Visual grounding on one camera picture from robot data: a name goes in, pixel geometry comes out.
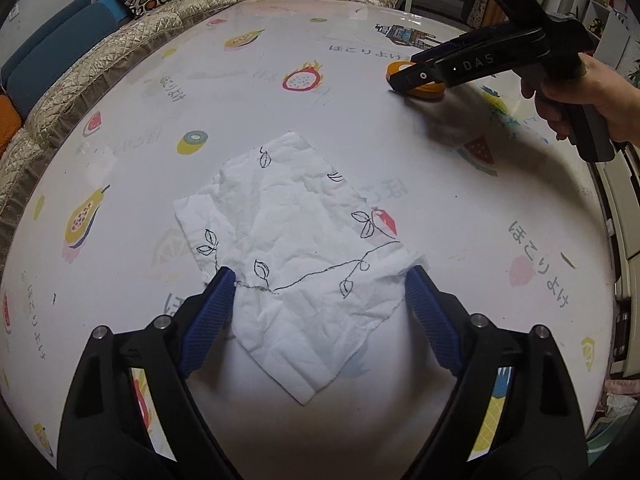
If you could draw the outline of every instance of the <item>orange round object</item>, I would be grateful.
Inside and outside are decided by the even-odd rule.
[[[396,72],[400,72],[402,69],[408,66],[415,65],[412,61],[394,61],[388,67],[386,67],[386,80]],[[406,92],[408,95],[419,97],[421,99],[439,99],[444,95],[444,89],[446,87],[443,83],[427,83],[418,88],[414,88]]]

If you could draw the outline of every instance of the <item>human hand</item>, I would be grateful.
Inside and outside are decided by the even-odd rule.
[[[583,77],[563,81],[542,82],[542,93],[521,81],[522,95],[531,99],[536,95],[536,110],[541,118],[556,132],[558,140],[566,139],[571,133],[571,124],[562,116],[562,110],[544,97],[560,103],[594,105],[607,120],[609,135],[616,142],[628,140],[640,146],[640,89],[635,88],[615,70],[580,54],[586,67]]]

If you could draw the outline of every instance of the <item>metal screw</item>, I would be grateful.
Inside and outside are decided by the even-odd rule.
[[[94,337],[94,339],[102,339],[107,335],[108,331],[109,329],[107,327],[105,327],[104,325],[100,325],[94,328],[94,331],[91,335]]]
[[[551,332],[549,332],[549,329],[544,325],[536,325],[535,332],[540,339],[546,339],[551,335]]]
[[[154,326],[159,328],[160,330],[164,330],[169,325],[171,325],[171,317],[169,316],[158,316],[154,319]]]
[[[473,314],[471,316],[471,324],[473,326],[477,326],[478,328],[484,328],[489,324],[489,319],[483,314]]]

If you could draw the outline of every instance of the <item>wrinkled paper towel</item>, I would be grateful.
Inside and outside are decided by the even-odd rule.
[[[226,162],[174,209],[205,282],[236,273],[234,335],[301,404],[391,316],[422,263],[293,132]]]

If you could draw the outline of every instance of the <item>orange cushion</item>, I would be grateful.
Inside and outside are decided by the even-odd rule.
[[[0,95],[0,155],[4,153],[20,126],[22,121],[11,101],[6,95]]]

